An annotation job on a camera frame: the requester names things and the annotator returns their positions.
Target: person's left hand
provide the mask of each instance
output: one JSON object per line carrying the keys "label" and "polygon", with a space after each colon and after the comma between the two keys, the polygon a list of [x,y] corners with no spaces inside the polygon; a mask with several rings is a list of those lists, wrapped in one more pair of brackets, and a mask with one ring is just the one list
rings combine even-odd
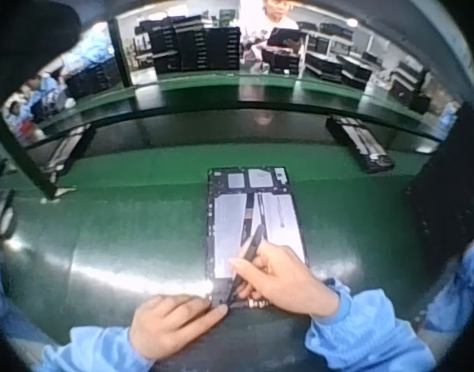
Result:
{"label": "person's left hand", "polygon": [[188,295],[156,296],[135,312],[130,342],[144,358],[162,360],[209,331],[228,313],[226,305]]}

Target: tablet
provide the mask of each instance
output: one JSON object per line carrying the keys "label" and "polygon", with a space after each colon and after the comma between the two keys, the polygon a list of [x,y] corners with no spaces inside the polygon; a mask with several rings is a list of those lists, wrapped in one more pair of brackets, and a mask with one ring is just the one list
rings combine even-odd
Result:
{"label": "tablet", "polygon": [[284,167],[210,170],[206,275],[214,284],[213,302],[219,303],[228,295],[234,275],[229,259],[238,256],[260,224],[265,228],[266,240],[289,246],[307,263],[296,203]]}

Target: person in white shirt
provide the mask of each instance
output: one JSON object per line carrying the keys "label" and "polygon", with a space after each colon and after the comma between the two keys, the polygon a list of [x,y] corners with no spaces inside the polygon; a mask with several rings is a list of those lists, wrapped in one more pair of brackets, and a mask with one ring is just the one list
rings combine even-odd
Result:
{"label": "person in white shirt", "polygon": [[287,17],[291,8],[289,1],[263,0],[261,9],[242,9],[239,25],[246,61],[262,60],[261,49],[275,27],[299,29],[297,23]]}

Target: stylus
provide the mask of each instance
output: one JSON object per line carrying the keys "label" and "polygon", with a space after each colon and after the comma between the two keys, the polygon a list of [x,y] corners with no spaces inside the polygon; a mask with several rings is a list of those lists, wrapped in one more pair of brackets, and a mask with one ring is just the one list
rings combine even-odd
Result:
{"label": "stylus", "polygon": [[[258,252],[258,247],[261,244],[262,237],[265,234],[265,227],[263,225],[259,225],[256,230],[254,237],[252,238],[251,244],[247,248],[247,252],[245,252],[244,259],[252,262],[252,260],[255,258],[257,252]],[[234,301],[234,295],[235,291],[237,288],[244,283],[244,279],[236,274],[233,283],[231,284],[231,289],[230,289],[230,294],[228,295],[227,299],[227,305],[230,306],[231,303]]]}

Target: person's right hand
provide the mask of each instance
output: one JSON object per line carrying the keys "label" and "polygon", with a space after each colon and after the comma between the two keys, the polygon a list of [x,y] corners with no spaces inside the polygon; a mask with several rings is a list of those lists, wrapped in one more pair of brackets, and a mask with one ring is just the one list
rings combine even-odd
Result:
{"label": "person's right hand", "polygon": [[242,299],[264,297],[283,310],[317,317],[333,315],[338,309],[338,294],[316,279],[287,246],[263,240],[252,263],[235,258],[230,264],[247,282],[237,289]]}

